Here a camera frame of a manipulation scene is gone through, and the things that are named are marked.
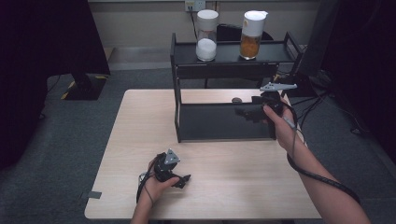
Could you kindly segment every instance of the shelf top tier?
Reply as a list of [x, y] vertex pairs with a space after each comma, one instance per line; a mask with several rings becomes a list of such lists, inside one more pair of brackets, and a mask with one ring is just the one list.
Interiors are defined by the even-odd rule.
[[303, 54], [290, 33], [280, 41], [262, 41], [259, 54], [253, 60], [245, 60], [239, 56], [239, 41], [218, 42], [216, 58], [210, 62], [200, 61], [195, 53], [196, 43], [177, 43], [176, 35], [172, 36], [171, 57], [176, 65], [202, 64], [215, 65], [219, 63], [294, 63]]

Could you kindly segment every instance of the white wall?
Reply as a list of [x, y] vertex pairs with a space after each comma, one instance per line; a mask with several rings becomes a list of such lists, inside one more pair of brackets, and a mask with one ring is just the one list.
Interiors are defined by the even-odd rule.
[[[219, 2], [219, 22], [241, 25], [244, 13], [265, 10], [264, 30], [274, 39], [291, 31], [299, 44], [307, 44], [316, 17], [316, 1]], [[104, 47], [170, 47], [172, 33], [177, 42], [195, 40], [190, 14], [184, 2], [90, 2], [92, 15]], [[212, 2], [206, 1], [212, 8]]]

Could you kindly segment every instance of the person's right hand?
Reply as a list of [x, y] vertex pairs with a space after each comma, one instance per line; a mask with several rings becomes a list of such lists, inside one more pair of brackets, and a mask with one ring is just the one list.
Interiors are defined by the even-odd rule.
[[294, 135], [296, 134], [295, 131], [283, 119], [285, 117], [294, 123], [293, 115], [291, 114], [291, 111], [284, 106], [283, 114], [280, 117], [268, 105], [265, 105], [263, 107], [263, 110], [264, 110], [264, 113], [268, 116], [268, 118], [271, 119], [275, 124], [277, 142], [280, 144], [281, 147], [285, 148], [289, 154], [292, 153], [291, 151], [293, 148], [293, 141], [296, 141], [294, 143], [294, 144], [296, 144], [297, 142], [302, 143], [302, 140], [300, 139], [300, 137], [298, 135], [296, 135], [294, 138]]

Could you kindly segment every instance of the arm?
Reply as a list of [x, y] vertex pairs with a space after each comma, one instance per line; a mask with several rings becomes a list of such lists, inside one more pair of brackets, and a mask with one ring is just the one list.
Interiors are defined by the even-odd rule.
[[[302, 169], [337, 181], [332, 174], [316, 159], [289, 124], [277, 115], [271, 107], [265, 105], [264, 113], [276, 126], [276, 138], [286, 149], [294, 162]], [[283, 117], [293, 120], [288, 109]], [[327, 185], [305, 175], [300, 175], [306, 191], [326, 223], [370, 223], [361, 206], [340, 189]]]
[[175, 185], [178, 180], [178, 177], [173, 177], [162, 183], [155, 176], [150, 177], [142, 189], [131, 224], [149, 223], [149, 213], [152, 206], [163, 195], [163, 192]]

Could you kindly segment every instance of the white powder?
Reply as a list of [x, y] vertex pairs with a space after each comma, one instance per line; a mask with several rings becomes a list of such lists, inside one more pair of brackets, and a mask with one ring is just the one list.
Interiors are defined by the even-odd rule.
[[196, 54], [199, 60], [211, 61], [216, 56], [216, 43], [207, 38], [203, 38], [198, 41]]

